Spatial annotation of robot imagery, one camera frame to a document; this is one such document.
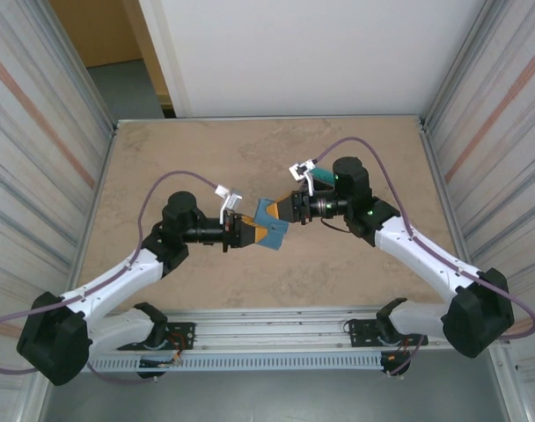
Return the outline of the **teal card holder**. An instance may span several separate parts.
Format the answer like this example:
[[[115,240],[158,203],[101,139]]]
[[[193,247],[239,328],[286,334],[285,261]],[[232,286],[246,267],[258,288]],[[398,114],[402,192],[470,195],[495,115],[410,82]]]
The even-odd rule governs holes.
[[[274,204],[275,202],[273,200],[260,198],[253,222],[260,228],[256,244],[277,251],[282,246],[282,241],[287,234],[289,223],[268,212],[268,207]]]

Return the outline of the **small black connector board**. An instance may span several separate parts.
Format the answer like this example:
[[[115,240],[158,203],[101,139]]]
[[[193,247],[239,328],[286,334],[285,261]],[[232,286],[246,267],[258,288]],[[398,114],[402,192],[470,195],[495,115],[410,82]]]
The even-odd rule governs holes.
[[[381,371],[388,376],[402,376],[409,369],[411,358],[409,352],[382,352]]]
[[[177,354],[173,356],[158,356],[158,357],[143,356],[139,360],[138,367],[140,369],[168,368],[168,367],[180,366],[182,363],[183,363],[183,359]]]

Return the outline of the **translucent corrugated side panel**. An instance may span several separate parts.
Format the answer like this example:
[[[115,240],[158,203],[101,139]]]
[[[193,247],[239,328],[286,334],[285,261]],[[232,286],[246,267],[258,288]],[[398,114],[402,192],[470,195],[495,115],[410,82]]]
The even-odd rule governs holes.
[[[48,0],[0,0],[0,317],[73,281],[113,136]],[[33,382],[22,326],[0,323],[0,422],[21,417]]]
[[[508,0],[428,132],[471,261],[523,302],[511,346],[535,422],[535,0]]]

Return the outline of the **brown wooden door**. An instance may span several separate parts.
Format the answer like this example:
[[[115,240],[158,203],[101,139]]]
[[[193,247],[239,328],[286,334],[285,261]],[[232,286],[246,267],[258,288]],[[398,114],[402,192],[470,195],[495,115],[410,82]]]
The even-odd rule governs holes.
[[[140,0],[48,0],[88,68],[142,60],[159,101],[169,92]]]

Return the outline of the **aluminium table edge rail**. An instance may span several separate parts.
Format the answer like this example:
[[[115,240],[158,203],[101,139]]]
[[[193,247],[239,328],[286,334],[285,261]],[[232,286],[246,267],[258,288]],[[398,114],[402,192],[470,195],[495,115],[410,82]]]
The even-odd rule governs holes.
[[[346,114],[346,115],[312,115],[312,116],[237,116],[237,117],[201,117],[201,118],[176,118],[176,119],[120,119],[115,126],[127,123],[167,123],[167,122],[211,122],[211,121],[273,121],[273,120],[344,120],[344,119],[393,119],[407,118],[421,122],[421,116],[417,114]]]

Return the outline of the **aluminium side rail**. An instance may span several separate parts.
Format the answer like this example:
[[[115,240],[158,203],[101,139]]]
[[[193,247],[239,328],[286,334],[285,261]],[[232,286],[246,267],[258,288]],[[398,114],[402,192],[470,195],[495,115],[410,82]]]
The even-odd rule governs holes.
[[[103,164],[101,167],[101,172],[99,174],[97,184],[95,185],[95,188],[94,188],[92,204],[91,204],[89,213],[86,218],[84,232],[81,237],[81,242],[77,249],[77,254],[75,256],[73,266],[71,268],[69,281],[68,281],[68,285],[66,288],[67,292],[75,291],[78,289],[78,283],[79,283],[82,268],[84,265],[85,254],[87,252],[88,245],[90,242],[92,228],[93,228],[93,224],[95,222],[96,214],[98,211],[101,194],[104,189],[104,185],[106,183],[106,175],[108,173],[110,162],[112,161],[115,142],[116,142],[116,133],[114,133],[114,136],[110,139],[110,143],[107,147],[106,155],[104,157]]]
[[[451,300],[455,297],[455,288],[468,287],[472,283],[472,280],[463,277],[462,273],[459,273],[458,270],[467,269],[471,270],[472,273],[476,273],[478,268],[472,264],[472,261],[469,258],[461,229],[451,205],[446,182],[443,179],[439,164],[436,160],[436,153],[424,130],[420,131],[420,138],[428,160],[444,218],[451,235],[452,247],[448,250],[447,247],[441,246],[434,237],[428,235],[422,236],[420,245],[423,245],[427,253],[432,256],[432,259],[437,261],[437,264],[433,264],[433,267],[436,268],[437,275],[434,277],[431,286],[441,294],[444,301],[444,307],[448,309],[451,305]]]

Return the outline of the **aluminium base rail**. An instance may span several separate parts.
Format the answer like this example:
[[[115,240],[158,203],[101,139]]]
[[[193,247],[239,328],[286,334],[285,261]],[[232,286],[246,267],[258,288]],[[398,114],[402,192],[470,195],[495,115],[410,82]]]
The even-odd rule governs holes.
[[[194,323],[191,349],[204,353],[310,353],[351,348],[350,319],[371,319],[375,307],[171,311],[170,323]]]

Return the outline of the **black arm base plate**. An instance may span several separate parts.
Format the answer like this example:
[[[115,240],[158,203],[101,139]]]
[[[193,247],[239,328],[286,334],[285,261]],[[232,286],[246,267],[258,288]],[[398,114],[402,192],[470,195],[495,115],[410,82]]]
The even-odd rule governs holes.
[[[403,347],[426,346],[429,343],[427,336],[420,334],[400,334],[390,323],[376,318],[352,318],[344,323],[343,331],[349,336],[352,347]]]
[[[190,322],[166,324],[165,341],[161,349],[183,352],[194,348],[196,324]]]

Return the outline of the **aluminium frame post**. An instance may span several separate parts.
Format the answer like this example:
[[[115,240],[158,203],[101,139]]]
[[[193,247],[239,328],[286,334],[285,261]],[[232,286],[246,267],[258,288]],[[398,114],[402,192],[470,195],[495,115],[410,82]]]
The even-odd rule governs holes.
[[[82,96],[104,132],[113,136],[116,133],[117,122],[86,66],[87,48],[92,46],[94,39],[89,34],[89,21],[84,20],[87,17],[86,8],[81,5],[80,0],[48,1],[68,39],[66,43],[70,59],[74,62],[78,78],[82,81],[80,88]]]
[[[425,132],[429,132],[438,117],[449,102],[453,92],[460,83],[463,75],[470,66],[475,53],[480,47],[481,40],[490,31],[490,27],[497,19],[500,9],[508,0],[484,0],[479,14],[466,35],[464,42],[457,52],[446,77],[440,85],[428,111],[421,117],[421,125]]]

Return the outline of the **white door frame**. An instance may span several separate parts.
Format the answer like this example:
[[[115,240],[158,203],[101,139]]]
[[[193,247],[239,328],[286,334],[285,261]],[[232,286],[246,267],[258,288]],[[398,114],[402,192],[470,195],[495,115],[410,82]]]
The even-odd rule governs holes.
[[[168,25],[164,1],[139,0],[139,4],[176,116],[181,119],[193,118],[194,113]]]

